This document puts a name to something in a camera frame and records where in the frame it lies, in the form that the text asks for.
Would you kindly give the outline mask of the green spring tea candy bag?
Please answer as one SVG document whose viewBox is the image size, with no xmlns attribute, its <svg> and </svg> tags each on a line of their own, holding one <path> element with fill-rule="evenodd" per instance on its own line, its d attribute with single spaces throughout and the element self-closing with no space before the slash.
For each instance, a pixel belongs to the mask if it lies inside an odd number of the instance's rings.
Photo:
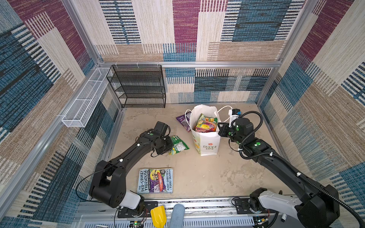
<svg viewBox="0 0 365 228">
<path fill-rule="evenodd" d="M 169 152 L 169 155 L 175 155 L 185 150 L 189 150 L 187 144 L 183 140 L 181 140 L 177 135 L 172 136 L 171 140 L 173 142 L 173 148 Z"/>
</svg>

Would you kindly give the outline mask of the white paper bag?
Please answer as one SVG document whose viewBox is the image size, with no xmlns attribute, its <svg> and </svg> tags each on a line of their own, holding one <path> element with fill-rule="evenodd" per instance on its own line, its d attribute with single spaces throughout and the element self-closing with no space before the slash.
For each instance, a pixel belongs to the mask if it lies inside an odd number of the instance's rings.
<svg viewBox="0 0 365 228">
<path fill-rule="evenodd" d="M 197 121 L 201 114 L 206 117 L 215 117 L 220 122 L 220 111 L 224 108 L 229 108 L 232 110 L 230 105 L 226 105 L 221 109 L 217 109 L 215 106 L 207 106 L 200 104 L 195 106 L 192 110 L 187 109 L 184 113 L 185 119 L 187 119 L 187 113 L 190 112 L 190 118 L 188 125 L 191 128 L 194 146 L 200 156 L 217 155 L 220 145 L 221 137 L 218 135 L 218 129 L 215 132 L 210 133 L 199 133 L 195 131 Z"/>
</svg>

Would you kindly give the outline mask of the pink yellow Fox's candy bag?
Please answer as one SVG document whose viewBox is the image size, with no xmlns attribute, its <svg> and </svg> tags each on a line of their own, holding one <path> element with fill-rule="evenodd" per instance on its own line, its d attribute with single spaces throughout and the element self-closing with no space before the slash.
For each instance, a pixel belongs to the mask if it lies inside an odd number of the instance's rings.
<svg viewBox="0 0 365 228">
<path fill-rule="evenodd" d="M 197 122 L 197 125 L 194 130 L 198 133 L 211 133 L 215 132 L 216 128 L 217 128 L 216 122 L 201 120 Z"/>
</svg>

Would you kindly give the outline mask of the purple berries candy bag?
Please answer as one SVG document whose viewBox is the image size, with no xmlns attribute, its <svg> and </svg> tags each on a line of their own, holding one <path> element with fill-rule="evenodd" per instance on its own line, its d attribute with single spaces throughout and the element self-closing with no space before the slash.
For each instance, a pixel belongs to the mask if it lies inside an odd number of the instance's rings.
<svg viewBox="0 0 365 228">
<path fill-rule="evenodd" d="M 186 115 L 176 117 L 176 120 L 184 127 L 187 132 L 191 131 L 191 128 L 189 126 L 190 116 L 191 112 L 188 112 Z"/>
</svg>

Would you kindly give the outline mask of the yellow green Fox's candy bag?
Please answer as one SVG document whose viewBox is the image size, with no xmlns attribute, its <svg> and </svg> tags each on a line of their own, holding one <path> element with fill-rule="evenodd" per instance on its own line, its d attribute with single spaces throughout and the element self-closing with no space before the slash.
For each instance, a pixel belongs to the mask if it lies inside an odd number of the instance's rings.
<svg viewBox="0 0 365 228">
<path fill-rule="evenodd" d="M 207 122 L 214 122 L 215 118 L 213 117 L 206 117 L 204 114 L 201 114 L 198 121 L 207 121 Z"/>
</svg>

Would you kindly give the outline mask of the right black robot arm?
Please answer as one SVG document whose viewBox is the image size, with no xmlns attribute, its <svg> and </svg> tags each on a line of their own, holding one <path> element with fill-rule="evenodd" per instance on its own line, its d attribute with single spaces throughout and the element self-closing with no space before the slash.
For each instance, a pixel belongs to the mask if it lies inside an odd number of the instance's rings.
<svg viewBox="0 0 365 228">
<path fill-rule="evenodd" d="M 254 127 L 249 119 L 239 116 L 231 123 L 218 123 L 219 136 L 237 143 L 240 157 L 253 160 L 268 169 L 295 194 L 287 197 L 266 188 L 258 188 L 250 194 L 248 203 L 253 213 L 274 210 L 297 219 L 305 228 L 329 228 L 340 217 L 340 208 L 347 210 L 363 228 L 364 220 L 350 206 L 339 199 L 332 186 L 323 186 L 306 176 L 281 157 L 268 143 L 255 137 L 260 127 Z"/>
</svg>

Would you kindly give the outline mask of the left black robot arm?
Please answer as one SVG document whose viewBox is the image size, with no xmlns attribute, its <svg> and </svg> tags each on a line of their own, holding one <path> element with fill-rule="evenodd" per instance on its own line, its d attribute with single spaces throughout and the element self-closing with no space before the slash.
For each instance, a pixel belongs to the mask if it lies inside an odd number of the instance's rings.
<svg viewBox="0 0 365 228">
<path fill-rule="evenodd" d="M 144 198 L 127 190 L 126 176 L 147 153 L 156 151 L 164 154 L 172 149 L 167 131 L 171 131 L 167 125 L 149 129 L 118 157 L 100 161 L 95 168 L 89 195 L 111 208 L 127 208 L 141 215 L 145 210 Z"/>
</svg>

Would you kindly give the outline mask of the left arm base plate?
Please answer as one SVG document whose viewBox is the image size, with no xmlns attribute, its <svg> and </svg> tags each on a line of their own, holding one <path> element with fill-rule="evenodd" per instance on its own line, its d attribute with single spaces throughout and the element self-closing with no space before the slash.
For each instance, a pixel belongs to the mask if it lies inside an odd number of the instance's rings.
<svg viewBox="0 0 365 228">
<path fill-rule="evenodd" d="M 144 201 L 143 203 L 139 204 L 138 207 L 134 210 L 123 207 L 122 209 L 118 210 L 117 218 L 124 219 L 124 218 L 143 218 L 143 217 L 151 217 L 150 210 L 158 207 L 158 201 Z"/>
</svg>

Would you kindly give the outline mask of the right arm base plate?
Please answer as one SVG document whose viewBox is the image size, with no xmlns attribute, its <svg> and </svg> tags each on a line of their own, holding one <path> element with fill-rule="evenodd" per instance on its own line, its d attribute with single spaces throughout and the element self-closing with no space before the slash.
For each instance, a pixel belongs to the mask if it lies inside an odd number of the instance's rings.
<svg viewBox="0 0 365 228">
<path fill-rule="evenodd" d="M 250 198 L 240 198 L 234 197 L 231 200 L 231 204 L 235 207 L 237 214 L 275 214 L 276 211 L 270 211 L 264 208 L 256 208 L 253 209 L 251 207 L 251 200 Z"/>
</svg>

